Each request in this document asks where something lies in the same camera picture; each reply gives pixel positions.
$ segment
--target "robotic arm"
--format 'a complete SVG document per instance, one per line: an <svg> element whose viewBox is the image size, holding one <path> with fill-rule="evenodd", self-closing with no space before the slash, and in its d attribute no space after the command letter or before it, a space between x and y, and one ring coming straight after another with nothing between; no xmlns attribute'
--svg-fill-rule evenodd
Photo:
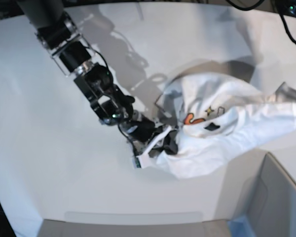
<svg viewBox="0 0 296 237"><path fill-rule="evenodd" d="M172 128L156 123L133 109L135 98L124 95L113 83L104 57L95 51L64 11L61 0L18 0L18 4L37 30L37 38L65 75L74 74L74 82L90 102L100 123L117 125L138 156L151 150L176 154L178 147L170 138ZM102 57L105 66L94 62Z"/></svg>

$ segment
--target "white cloth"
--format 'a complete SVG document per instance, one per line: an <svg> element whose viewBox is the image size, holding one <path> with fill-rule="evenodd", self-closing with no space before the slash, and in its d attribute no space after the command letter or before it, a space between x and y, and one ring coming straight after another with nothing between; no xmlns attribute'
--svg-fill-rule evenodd
<svg viewBox="0 0 296 237"><path fill-rule="evenodd" d="M296 90L285 83L265 96L243 80L205 73L178 80L173 93L182 94L172 101L182 124L176 136L179 152L174 156L162 152L151 165L179 179L207 175L296 129ZM171 98L165 94L158 102L165 111L166 96Z"/></svg>

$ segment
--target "gray panel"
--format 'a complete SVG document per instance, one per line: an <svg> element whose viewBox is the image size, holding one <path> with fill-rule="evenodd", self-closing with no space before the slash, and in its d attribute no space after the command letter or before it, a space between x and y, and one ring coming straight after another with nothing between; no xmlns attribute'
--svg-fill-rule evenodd
<svg viewBox="0 0 296 237"><path fill-rule="evenodd" d="M169 213L169 214L103 214L85 212L66 212L65 220L73 223L98 225L173 225L200 223L201 212Z"/></svg>
<svg viewBox="0 0 296 237"><path fill-rule="evenodd" d="M157 226L91 225L44 220L38 237L231 237L226 221Z"/></svg>
<svg viewBox="0 0 296 237"><path fill-rule="evenodd" d="M234 219L248 211L256 186L260 182L265 155L266 151L254 149L228 163L214 219Z"/></svg>
<svg viewBox="0 0 296 237"><path fill-rule="evenodd" d="M296 183L267 154L261 180L248 211L258 237L296 237Z"/></svg>
<svg viewBox="0 0 296 237"><path fill-rule="evenodd" d="M66 223L63 237L205 237L203 225L113 226Z"/></svg>
<svg viewBox="0 0 296 237"><path fill-rule="evenodd" d="M224 220L203 222L203 229L205 237L231 237L227 222Z"/></svg>
<svg viewBox="0 0 296 237"><path fill-rule="evenodd" d="M65 222L44 220L37 237L62 237Z"/></svg>

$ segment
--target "star print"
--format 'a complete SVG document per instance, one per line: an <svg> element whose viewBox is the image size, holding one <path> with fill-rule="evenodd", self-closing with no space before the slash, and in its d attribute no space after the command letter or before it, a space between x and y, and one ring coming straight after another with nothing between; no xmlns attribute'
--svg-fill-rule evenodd
<svg viewBox="0 0 296 237"><path fill-rule="evenodd" d="M206 111L207 116L209 116L212 112L215 112L215 110L212 109L212 106L210 106Z"/></svg>

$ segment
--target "white background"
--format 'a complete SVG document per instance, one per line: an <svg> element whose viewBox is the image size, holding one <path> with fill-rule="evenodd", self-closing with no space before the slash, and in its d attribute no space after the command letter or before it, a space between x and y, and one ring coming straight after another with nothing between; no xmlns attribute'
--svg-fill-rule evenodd
<svg viewBox="0 0 296 237"><path fill-rule="evenodd" d="M165 85L186 72L230 74L265 93L284 81L296 88L296 46L273 13L189 3L89 5L68 13L149 117ZM288 23L296 37L296 19ZM33 236L44 218L162 224L241 212L263 153L185 181L133 170L125 139L99 124L72 80L24 16L0 21L0 201L13 228ZM290 164L295 146L296 132L263 148ZM296 165L289 172L296 178Z"/></svg>

